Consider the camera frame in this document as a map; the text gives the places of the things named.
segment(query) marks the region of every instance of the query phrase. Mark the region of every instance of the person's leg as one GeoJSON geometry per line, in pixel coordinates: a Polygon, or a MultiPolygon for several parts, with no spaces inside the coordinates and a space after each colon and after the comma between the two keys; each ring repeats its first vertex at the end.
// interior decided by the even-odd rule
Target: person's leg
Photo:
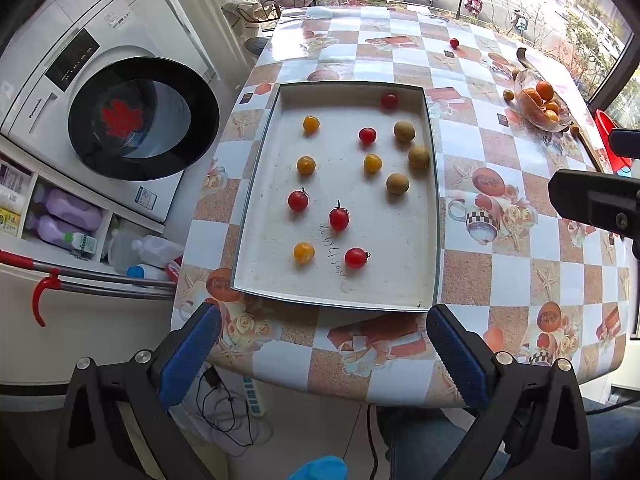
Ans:
{"type": "MultiPolygon", "coordinates": [[[[378,427],[388,447],[391,480],[430,480],[465,436],[441,410],[378,408],[378,427]]],[[[498,452],[484,478],[498,476],[507,460],[498,452]]]]}

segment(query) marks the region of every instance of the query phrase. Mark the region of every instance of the washing machine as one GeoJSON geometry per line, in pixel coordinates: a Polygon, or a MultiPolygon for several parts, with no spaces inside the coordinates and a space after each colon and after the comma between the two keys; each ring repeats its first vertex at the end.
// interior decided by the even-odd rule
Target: washing machine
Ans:
{"type": "Polygon", "coordinates": [[[207,82],[163,57],[124,0],[47,0],[0,57],[0,132],[156,221],[218,123],[207,82]]]}

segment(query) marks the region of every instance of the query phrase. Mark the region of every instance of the black cable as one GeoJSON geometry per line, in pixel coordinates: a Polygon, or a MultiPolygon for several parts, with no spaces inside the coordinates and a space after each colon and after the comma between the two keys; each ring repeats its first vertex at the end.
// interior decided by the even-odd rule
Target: black cable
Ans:
{"type": "Polygon", "coordinates": [[[204,399],[202,399],[202,405],[198,404],[198,396],[200,394],[200,386],[202,385],[202,378],[203,377],[204,377],[204,374],[202,374],[200,376],[200,380],[198,381],[198,391],[196,393],[196,406],[197,406],[197,408],[198,408],[198,410],[200,412],[200,416],[203,418],[203,420],[207,424],[209,424],[210,427],[212,427],[214,430],[219,431],[220,433],[225,435],[234,444],[236,444],[236,446],[239,446],[239,447],[252,446],[255,442],[254,442],[254,436],[251,434],[251,416],[249,415],[249,402],[247,400],[244,401],[244,408],[246,410],[246,418],[247,418],[247,423],[248,423],[248,427],[249,427],[249,439],[251,440],[251,442],[248,443],[248,444],[241,444],[236,439],[234,439],[231,435],[228,434],[228,432],[231,431],[236,426],[236,412],[234,411],[233,397],[231,396],[231,393],[229,392],[228,388],[226,387],[226,384],[224,383],[224,381],[222,381],[222,379],[220,379],[220,383],[222,384],[222,387],[225,389],[226,394],[228,395],[229,406],[231,408],[231,414],[232,414],[232,417],[233,417],[233,423],[231,424],[231,427],[228,428],[228,430],[223,430],[217,424],[215,424],[214,422],[211,422],[207,418],[207,416],[204,414],[204,407],[205,407],[205,402],[207,400],[207,397],[209,397],[210,394],[212,394],[213,391],[216,390],[216,388],[212,388],[210,392],[207,392],[207,394],[204,396],[204,399]]]}
{"type": "Polygon", "coordinates": [[[373,445],[373,437],[371,436],[371,405],[367,406],[367,437],[369,437],[369,447],[371,448],[371,455],[373,456],[373,468],[369,475],[369,480],[373,480],[378,472],[378,454],[376,453],[376,446],[373,445]]]}
{"type": "Polygon", "coordinates": [[[358,424],[358,419],[360,418],[360,412],[362,411],[362,403],[358,406],[358,413],[356,414],[356,420],[353,421],[353,427],[351,428],[351,434],[349,435],[349,439],[347,441],[347,446],[344,448],[344,453],[342,454],[342,460],[347,456],[347,451],[349,450],[349,444],[351,443],[351,439],[353,438],[353,433],[356,431],[356,425],[358,424]]]}
{"type": "Polygon", "coordinates": [[[599,413],[607,413],[607,412],[610,412],[612,410],[616,410],[618,408],[622,408],[622,406],[628,406],[630,404],[633,404],[634,402],[638,402],[638,399],[623,400],[622,402],[619,402],[617,404],[612,404],[610,406],[605,406],[604,408],[599,408],[597,410],[591,410],[591,411],[586,412],[586,413],[587,413],[587,415],[597,415],[599,413]]]}

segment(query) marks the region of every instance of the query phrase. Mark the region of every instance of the power strip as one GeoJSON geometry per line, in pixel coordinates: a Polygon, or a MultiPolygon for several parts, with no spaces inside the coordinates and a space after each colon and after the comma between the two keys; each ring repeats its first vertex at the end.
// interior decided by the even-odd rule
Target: power strip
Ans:
{"type": "Polygon", "coordinates": [[[242,386],[244,386],[244,394],[249,403],[249,413],[252,416],[263,416],[264,403],[258,393],[258,385],[251,377],[242,377],[242,386]]]}

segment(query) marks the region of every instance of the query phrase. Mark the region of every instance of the blue glove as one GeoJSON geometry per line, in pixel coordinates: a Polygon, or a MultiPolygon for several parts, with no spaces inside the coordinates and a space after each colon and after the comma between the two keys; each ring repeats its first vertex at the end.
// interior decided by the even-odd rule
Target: blue glove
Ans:
{"type": "Polygon", "coordinates": [[[337,456],[307,462],[289,480],[347,480],[347,465],[337,456]]]}

